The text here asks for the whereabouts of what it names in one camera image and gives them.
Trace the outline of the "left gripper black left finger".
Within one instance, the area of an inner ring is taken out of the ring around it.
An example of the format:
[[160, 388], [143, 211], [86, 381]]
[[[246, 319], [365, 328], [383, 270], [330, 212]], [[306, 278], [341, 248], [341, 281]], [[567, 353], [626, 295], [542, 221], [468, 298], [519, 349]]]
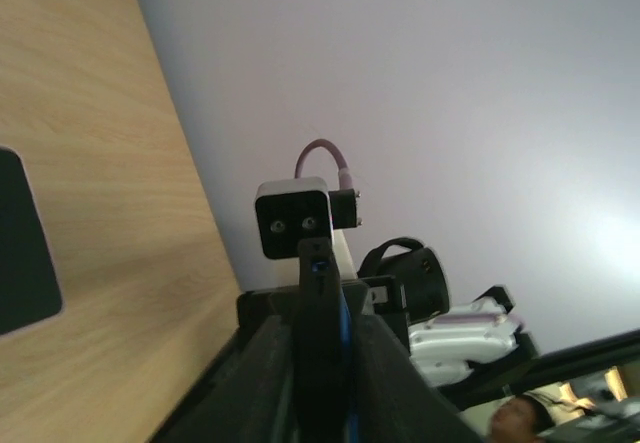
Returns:
[[160, 442], [296, 442], [291, 328], [270, 316], [201, 403]]

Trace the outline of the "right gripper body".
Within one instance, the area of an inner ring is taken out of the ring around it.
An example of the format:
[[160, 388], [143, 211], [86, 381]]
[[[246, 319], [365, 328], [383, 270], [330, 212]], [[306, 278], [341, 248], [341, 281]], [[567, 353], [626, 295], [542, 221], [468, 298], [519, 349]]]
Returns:
[[[377, 276], [347, 281], [343, 284], [343, 291], [352, 317], [365, 301], [363, 307], [380, 316], [410, 352], [408, 310], [401, 283], [392, 276]], [[238, 350], [242, 351], [246, 347], [269, 316], [280, 315], [288, 323], [295, 313], [297, 300], [297, 286], [241, 294], [236, 300]]]

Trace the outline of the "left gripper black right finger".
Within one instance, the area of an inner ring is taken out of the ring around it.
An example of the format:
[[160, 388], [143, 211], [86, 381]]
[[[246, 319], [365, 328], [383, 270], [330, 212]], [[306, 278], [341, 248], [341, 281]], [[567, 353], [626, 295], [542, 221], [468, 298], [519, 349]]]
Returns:
[[364, 315], [354, 325], [359, 442], [481, 442], [458, 410], [429, 387], [386, 323]]

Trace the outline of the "black phone case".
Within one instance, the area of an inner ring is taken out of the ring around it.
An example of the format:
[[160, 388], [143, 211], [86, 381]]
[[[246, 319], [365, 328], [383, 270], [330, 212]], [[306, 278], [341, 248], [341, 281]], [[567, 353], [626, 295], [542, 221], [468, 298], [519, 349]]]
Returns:
[[319, 433], [314, 426], [317, 404], [314, 397], [314, 371], [318, 363], [317, 343], [319, 315], [316, 284], [312, 276], [311, 263], [315, 260], [328, 260], [337, 268], [332, 244], [328, 238], [302, 240], [298, 245], [299, 254], [299, 290], [298, 303], [294, 315], [293, 364], [294, 388], [293, 401], [301, 442], [320, 442]]

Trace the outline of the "black phone pink edge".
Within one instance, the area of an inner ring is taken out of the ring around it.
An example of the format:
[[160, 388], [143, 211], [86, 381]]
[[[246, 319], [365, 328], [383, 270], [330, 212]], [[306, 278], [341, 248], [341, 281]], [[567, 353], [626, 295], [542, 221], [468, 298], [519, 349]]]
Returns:
[[23, 162], [1, 150], [1, 334], [61, 312], [63, 299]]

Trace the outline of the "black phone blue edge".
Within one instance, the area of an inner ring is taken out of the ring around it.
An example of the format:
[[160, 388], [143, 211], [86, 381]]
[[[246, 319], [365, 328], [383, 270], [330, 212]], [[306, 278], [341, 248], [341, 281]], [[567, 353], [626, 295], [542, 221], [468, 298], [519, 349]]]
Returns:
[[318, 363], [314, 371], [317, 411], [314, 426], [320, 442], [348, 442], [357, 436], [353, 416], [352, 318], [337, 268], [328, 260], [311, 263], [316, 284]]

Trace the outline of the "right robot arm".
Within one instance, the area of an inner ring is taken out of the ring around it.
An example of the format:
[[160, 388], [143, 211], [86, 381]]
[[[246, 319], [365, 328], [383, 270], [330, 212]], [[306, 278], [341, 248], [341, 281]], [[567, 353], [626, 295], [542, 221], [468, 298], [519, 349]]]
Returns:
[[451, 305], [436, 254], [417, 239], [389, 240], [356, 267], [336, 232], [334, 255], [345, 294], [367, 290], [427, 382], [460, 409], [639, 360], [638, 331], [539, 355], [505, 287]]

